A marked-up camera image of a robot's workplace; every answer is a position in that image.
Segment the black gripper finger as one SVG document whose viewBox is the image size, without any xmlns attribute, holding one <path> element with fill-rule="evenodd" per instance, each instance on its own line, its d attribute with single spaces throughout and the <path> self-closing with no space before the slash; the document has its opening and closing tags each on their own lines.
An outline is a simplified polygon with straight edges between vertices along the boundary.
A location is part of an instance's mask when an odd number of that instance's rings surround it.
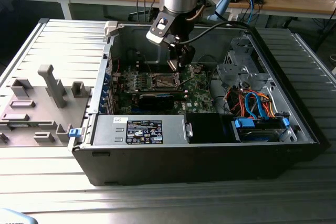
<svg viewBox="0 0 336 224">
<path fill-rule="evenodd" d="M 168 43 L 170 61 L 180 61 L 181 45 L 178 41 Z"/>
<path fill-rule="evenodd" d="M 195 48 L 190 45 L 184 45 L 181 49 L 180 66 L 189 65 L 195 55 Z"/>
</svg>

